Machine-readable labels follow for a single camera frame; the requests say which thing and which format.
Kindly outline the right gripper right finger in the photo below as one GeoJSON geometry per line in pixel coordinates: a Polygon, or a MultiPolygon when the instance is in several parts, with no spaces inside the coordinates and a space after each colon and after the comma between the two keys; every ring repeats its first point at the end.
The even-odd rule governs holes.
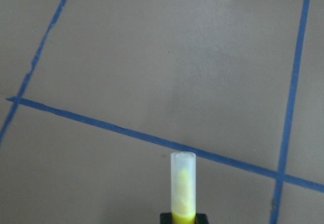
{"type": "Polygon", "coordinates": [[[208,224],[208,217],[205,213],[197,213],[194,218],[194,224],[208,224]]]}

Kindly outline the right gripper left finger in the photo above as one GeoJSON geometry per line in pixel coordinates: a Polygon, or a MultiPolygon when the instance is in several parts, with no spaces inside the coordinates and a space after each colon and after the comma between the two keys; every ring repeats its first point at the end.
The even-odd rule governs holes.
{"type": "Polygon", "coordinates": [[[159,215],[160,224],[173,224],[173,216],[171,212],[161,213],[159,215]]]}

